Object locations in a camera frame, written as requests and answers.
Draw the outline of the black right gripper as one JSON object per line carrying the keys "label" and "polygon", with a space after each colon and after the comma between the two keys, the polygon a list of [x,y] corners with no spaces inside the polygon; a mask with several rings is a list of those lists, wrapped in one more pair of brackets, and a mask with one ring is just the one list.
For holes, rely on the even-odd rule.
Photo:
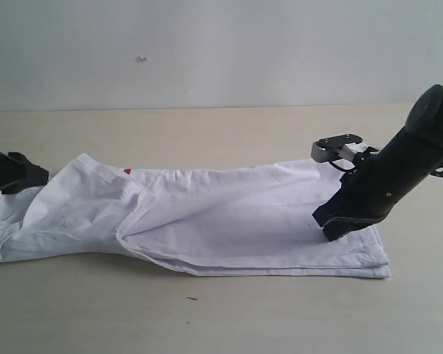
{"label": "black right gripper", "polygon": [[388,145],[354,181],[320,205],[312,217],[330,242],[379,223],[394,205],[443,167],[443,149],[431,145]]}

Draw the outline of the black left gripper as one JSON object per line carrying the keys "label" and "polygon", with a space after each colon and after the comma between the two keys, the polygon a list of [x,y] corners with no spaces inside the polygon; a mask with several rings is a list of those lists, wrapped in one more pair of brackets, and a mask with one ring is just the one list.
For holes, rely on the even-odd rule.
{"label": "black left gripper", "polygon": [[0,152],[0,191],[4,195],[17,194],[32,187],[45,186],[49,171],[33,164],[19,152]]}

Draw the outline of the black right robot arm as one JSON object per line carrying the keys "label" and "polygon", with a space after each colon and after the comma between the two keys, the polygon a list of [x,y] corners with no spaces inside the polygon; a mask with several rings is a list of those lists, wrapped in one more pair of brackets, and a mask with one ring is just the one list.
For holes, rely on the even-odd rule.
{"label": "black right robot arm", "polygon": [[382,222],[428,176],[443,178],[443,86],[413,105],[404,126],[382,149],[347,133],[313,143],[311,157],[342,172],[340,189],[312,214],[330,241]]}

